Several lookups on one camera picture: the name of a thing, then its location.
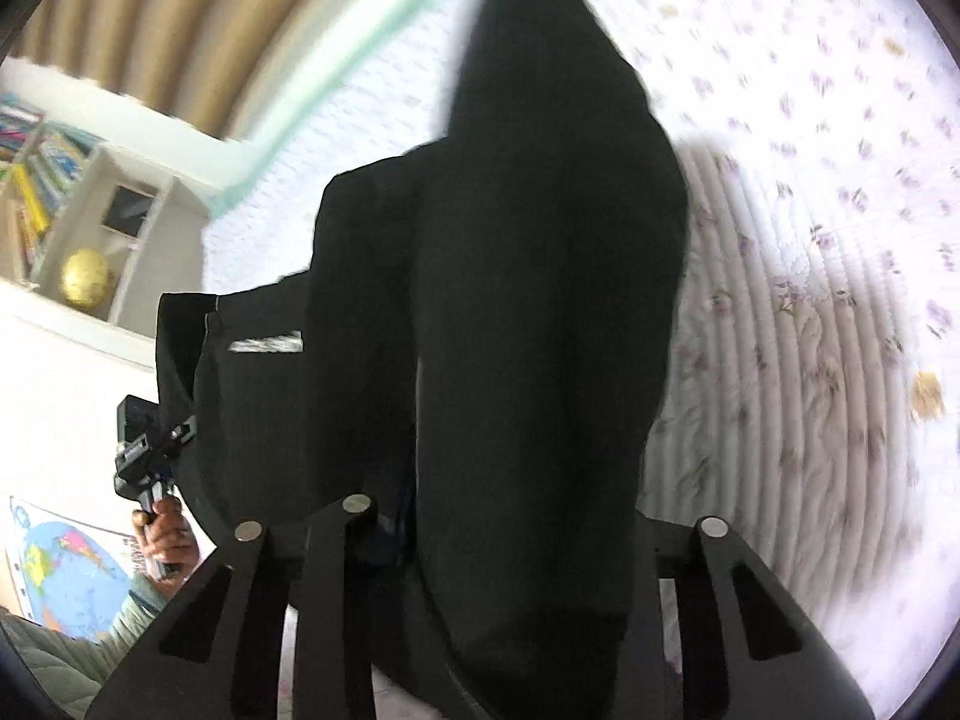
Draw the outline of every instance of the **book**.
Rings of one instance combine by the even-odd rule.
[[[27,110],[19,103],[12,103],[7,100],[6,95],[0,98],[0,116],[7,119],[16,119],[23,124],[30,124],[31,127],[36,127],[43,121],[43,115],[40,112]]]
[[[0,106],[0,129],[4,132],[22,132],[29,135],[37,129],[37,125],[24,122],[23,119],[18,117],[4,115],[2,106]]]
[[[20,199],[17,199],[16,206],[18,210],[17,215],[20,216],[20,240],[23,241],[23,255],[27,261],[27,268],[32,269],[34,266],[34,254],[37,251],[37,230],[34,229],[34,224],[30,221],[30,214],[27,211],[27,207]]]
[[[24,281],[27,278],[27,255],[20,229],[20,204],[13,199],[7,200],[7,235],[13,258],[13,280]]]
[[[37,280],[40,279],[40,269],[43,268],[43,258],[47,254],[47,248],[46,239],[37,241],[37,245],[34,247],[34,261],[27,271],[27,281],[36,284]]]
[[[24,143],[25,141],[18,140],[17,138],[7,138],[0,134],[0,146],[3,146],[4,151],[7,153],[13,153],[14,155],[20,153]]]
[[[45,140],[50,144],[51,150],[56,153],[56,160],[64,167],[70,180],[76,181],[86,167],[86,157],[56,130],[48,132]]]
[[[40,155],[40,159],[43,160],[43,164],[47,169],[47,175],[53,178],[56,187],[64,194],[68,193],[70,187],[73,185],[73,181],[70,179],[69,173],[67,173],[56,160],[56,156],[52,153],[50,145],[46,140],[40,141],[40,144],[37,146],[37,153]]]
[[[27,173],[30,175],[30,180],[34,188],[37,189],[37,194],[40,195],[47,211],[55,217],[59,213],[61,205],[64,204],[64,194],[56,187],[51,177],[47,175],[46,167],[43,167],[40,158],[35,154],[27,157]]]
[[[61,133],[61,135],[70,143],[73,143],[86,158],[89,158],[93,148],[103,141],[103,138],[93,135],[85,129],[71,127],[70,124],[64,124],[63,122],[48,122],[48,127],[54,128]]]
[[[43,207],[43,203],[40,202],[30,176],[27,175],[27,169],[23,165],[14,165],[10,168],[10,171],[20,199],[30,215],[30,221],[34,225],[37,238],[42,238],[46,231],[50,229],[50,214]]]
[[[0,143],[9,145],[12,148],[20,148],[27,142],[27,138],[32,132],[26,127],[18,127],[15,124],[8,124],[0,119]]]
[[[69,163],[72,162],[72,160],[54,148],[47,138],[40,140],[40,145],[37,150],[43,157],[47,170],[51,177],[53,177],[56,186],[59,187],[59,190],[64,194],[70,191],[70,186],[73,184],[73,179],[70,177],[73,166]]]

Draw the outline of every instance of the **world map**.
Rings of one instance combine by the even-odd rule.
[[[107,635],[130,578],[96,541],[65,522],[44,522],[25,533],[21,556],[37,623],[71,637]]]

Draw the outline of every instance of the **map poster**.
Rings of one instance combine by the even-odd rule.
[[[110,629],[144,557],[115,533],[10,499],[8,557],[24,616],[69,637],[97,641]]]

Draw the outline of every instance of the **human hand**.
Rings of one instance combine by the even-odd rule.
[[[167,495],[154,504],[153,522],[148,523],[146,512],[133,513],[133,531],[145,557],[159,563],[176,565],[178,571],[165,579],[147,576],[150,583],[168,601],[193,573],[200,562],[200,546],[190,523],[182,514],[179,498]]]

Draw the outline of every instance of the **black cloth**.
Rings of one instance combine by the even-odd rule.
[[[203,498],[224,532],[357,491],[391,514],[415,475],[397,587],[424,591],[462,686],[493,716],[602,717],[687,202],[584,1],[484,0],[443,140],[336,177],[306,274],[212,312],[183,298],[208,330],[191,508]],[[302,354],[229,352],[298,327]],[[158,367],[185,389],[194,356],[161,360],[171,337]]]

